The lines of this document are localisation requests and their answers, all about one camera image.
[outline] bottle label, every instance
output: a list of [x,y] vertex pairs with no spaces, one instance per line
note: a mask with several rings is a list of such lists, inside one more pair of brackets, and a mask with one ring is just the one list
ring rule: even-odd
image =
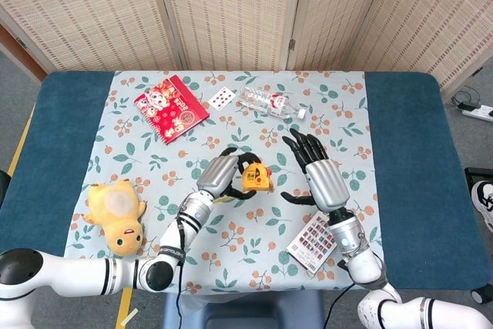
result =
[[281,116],[281,112],[286,102],[285,96],[280,96],[279,94],[273,94],[270,98],[270,114],[272,116]]

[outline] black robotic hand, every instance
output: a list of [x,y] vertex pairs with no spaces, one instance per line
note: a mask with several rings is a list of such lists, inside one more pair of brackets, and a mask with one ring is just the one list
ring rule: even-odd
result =
[[202,176],[197,181],[199,190],[205,190],[214,199],[220,196],[232,196],[240,200],[248,200],[256,194],[255,190],[242,193],[238,189],[233,188],[233,176],[236,170],[243,173],[244,163],[260,163],[260,158],[250,152],[231,156],[230,154],[234,151],[236,151],[236,148],[226,148],[218,157],[210,161]]
[[349,200],[346,184],[320,140],[295,129],[290,129],[290,133],[296,141],[287,136],[283,136],[283,141],[291,148],[305,174],[311,196],[293,196],[287,192],[280,195],[291,203],[317,205],[326,213],[344,207]]

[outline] yellow plush toy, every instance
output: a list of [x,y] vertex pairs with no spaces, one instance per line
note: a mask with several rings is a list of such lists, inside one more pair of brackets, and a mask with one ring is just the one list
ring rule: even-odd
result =
[[102,226],[113,253],[129,256],[139,249],[143,230],[138,219],[146,210],[146,202],[139,202],[128,179],[111,186],[91,185],[89,209],[91,213],[84,216],[84,221]]

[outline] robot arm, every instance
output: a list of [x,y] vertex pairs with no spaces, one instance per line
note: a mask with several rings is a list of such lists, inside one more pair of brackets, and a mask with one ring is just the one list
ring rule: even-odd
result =
[[28,329],[35,304],[36,288],[50,286],[63,297],[114,294],[124,287],[159,292],[173,280],[185,250],[193,242],[220,196],[249,199],[256,192],[242,193],[232,187],[236,170],[243,163],[259,163],[252,153],[230,156],[228,148],[213,159],[198,179],[198,192],[182,202],[176,219],[159,241],[153,259],[127,262],[115,258],[69,260],[31,249],[16,249],[0,254],[0,329]]
[[493,329],[481,313],[471,307],[430,298],[402,304],[388,283],[386,267],[371,250],[358,218],[345,208],[349,193],[339,170],[312,135],[290,130],[296,141],[283,136],[303,171],[311,196],[281,196],[295,204],[311,204],[329,214],[330,231],[354,283],[370,290],[357,312],[367,329]]

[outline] shoe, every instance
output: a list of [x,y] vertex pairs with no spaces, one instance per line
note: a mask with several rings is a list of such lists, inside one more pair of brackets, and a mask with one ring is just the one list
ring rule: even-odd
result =
[[480,181],[471,190],[472,203],[485,218],[485,224],[493,233],[493,183]]

